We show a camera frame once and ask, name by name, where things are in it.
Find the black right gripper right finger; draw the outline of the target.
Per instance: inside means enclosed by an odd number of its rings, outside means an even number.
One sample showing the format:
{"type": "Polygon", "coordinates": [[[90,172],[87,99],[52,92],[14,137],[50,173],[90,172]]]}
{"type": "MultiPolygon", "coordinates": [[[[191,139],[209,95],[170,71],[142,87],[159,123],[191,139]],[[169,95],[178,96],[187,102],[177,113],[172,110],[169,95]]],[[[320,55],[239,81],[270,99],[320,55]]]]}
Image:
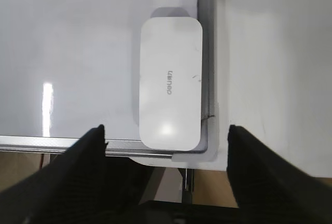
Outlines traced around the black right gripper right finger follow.
{"type": "Polygon", "coordinates": [[[331,223],[331,186],[231,125],[227,175],[244,223],[331,223]]]}

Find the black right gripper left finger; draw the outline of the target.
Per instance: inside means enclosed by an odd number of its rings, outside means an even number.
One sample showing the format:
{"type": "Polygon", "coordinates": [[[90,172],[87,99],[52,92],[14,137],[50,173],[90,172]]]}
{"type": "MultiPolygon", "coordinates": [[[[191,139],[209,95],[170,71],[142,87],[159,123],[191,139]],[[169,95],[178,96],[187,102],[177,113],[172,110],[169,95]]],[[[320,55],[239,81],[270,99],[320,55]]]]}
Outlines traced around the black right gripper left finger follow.
{"type": "Polygon", "coordinates": [[[107,157],[104,126],[1,193],[1,223],[138,223],[144,169],[107,157]]]}

